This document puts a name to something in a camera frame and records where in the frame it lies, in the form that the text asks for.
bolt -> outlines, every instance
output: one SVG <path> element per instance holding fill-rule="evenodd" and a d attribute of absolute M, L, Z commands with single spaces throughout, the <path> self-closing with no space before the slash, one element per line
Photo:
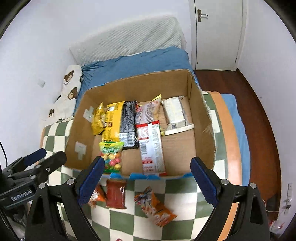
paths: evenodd
<path fill-rule="evenodd" d="M 72 185 L 75 182 L 73 178 L 67 180 L 67 184 Z"/>
<path fill-rule="evenodd" d="M 39 188 L 40 188 L 40 189 L 43 189 L 43 188 L 45 188 L 45 186 L 46 186 L 46 184 L 45 184 L 45 183 L 40 183 L 40 184 L 39 184 Z"/>
<path fill-rule="evenodd" d="M 228 181 L 227 179 L 222 179 L 222 180 L 221 180 L 221 183 L 222 183 L 223 185 L 228 185 L 228 184 L 229 184 L 229 181 Z"/>
<path fill-rule="evenodd" d="M 250 187 L 255 189 L 257 187 L 257 185 L 255 183 L 250 183 Z"/>

blue gripper pad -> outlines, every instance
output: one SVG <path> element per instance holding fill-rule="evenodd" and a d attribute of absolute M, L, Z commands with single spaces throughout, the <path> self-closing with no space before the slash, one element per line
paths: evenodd
<path fill-rule="evenodd" d="M 211 175 L 209 172 L 212 170 L 209 170 L 199 157 L 194 157 L 191 160 L 190 169 L 207 203 L 212 204 L 213 207 L 216 207 L 219 202 L 217 195 L 220 193 L 221 187 L 217 182 L 217 179 L 212 178 L 213 175 Z"/>
<path fill-rule="evenodd" d="M 32 164 L 34 164 L 35 162 L 44 158 L 45 156 L 46 156 L 46 150 L 41 148 L 41 149 L 33 152 L 32 154 L 25 156 L 23 159 L 23 163 L 25 166 L 29 167 Z"/>
<path fill-rule="evenodd" d="M 78 194 L 78 204 L 82 206 L 89 202 L 91 195 L 93 194 L 96 185 L 98 184 L 105 169 L 105 161 L 102 157 L 97 156 L 90 164 L 87 170 L 81 171 L 76 178 L 76 193 Z"/>

snack package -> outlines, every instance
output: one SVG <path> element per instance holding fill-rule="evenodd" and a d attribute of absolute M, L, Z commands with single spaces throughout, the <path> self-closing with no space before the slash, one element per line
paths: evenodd
<path fill-rule="evenodd" d="M 159 227 L 163 227 L 177 217 L 157 199 L 151 187 L 147 187 L 144 192 L 136 195 L 134 201 L 146 216 Z"/>
<path fill-rule="evenodd" d="M 144 174 L 165 175 L 159 121 L 136 125 Z"/>
<path fill-rule="evenodd" d="M 135 115 L 136 101 L 122 101 L 107 105 L 103 141 L 124 142 L 124 150 L 138 148 Z"/>
<path fill-rule="evenodd" d="M 183 96 L 173 97 L 161 102 L 167 122 L 167 129 L 164 131 L 164 135 L 166 136 L 194 128 L 194 124 L 188 122 L 185 110 L 180 101 L 182 98 Z"/>
<path fill-rule="evenodd" d="M 104 110 L 103 103 L 95 110 L 94 117 L 92 119 L 91 128 L 93 135 L 98 135 L 104 130 L 104 124 L 106 119 L 106 112 Z"/>
<path fill-rule="evenodd" d="M 97 201 L 106 202 L 106 195 L 99 184 L 96 186 L 91 198 L 89 199 L 89 205 L 91 207 L 95 207 Z"/>
<path fill-rule="evenodd" d="M 120 172 L 123 142 L 100 142 L 101 157 L 105 160 L 104 173 Z"/>
<path fill-rule="evenodd" d="M 107 206 L 126 209 L 126 180 L 107 179 Z"/>
<path fill-rule="evenodd" d="M 158 112 L 161 102 L 161 95 L 156 96 L 147 104 L 140 105 L 136 110 L 136 125 L 145 124 L 158 120 Z"/>

wooden floor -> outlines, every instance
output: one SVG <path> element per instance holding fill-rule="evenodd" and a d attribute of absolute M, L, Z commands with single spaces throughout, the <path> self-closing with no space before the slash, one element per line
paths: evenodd
<path fill-rule="evenodd" d="M 278 210 L 281 190 L 279 155 L 270 123 L 255 92 L 240 71 L 194 72 L 203 91 L 235 96 L 250 147 L 250 182 L 257 184 L 266 202 L 273 197 L 273 202 L 269 200 L 269 209 Z"/>

white quilted headboard cover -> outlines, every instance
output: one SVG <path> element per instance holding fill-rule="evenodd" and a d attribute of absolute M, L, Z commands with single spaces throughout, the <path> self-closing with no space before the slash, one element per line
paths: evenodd
<path fill-rule="evenodd" d="M 185 49 L 186 41 L 174 16 L 135 20 L 96 32 L 70 47 L 77 64 L 83 66 L 170 46 Z"/>

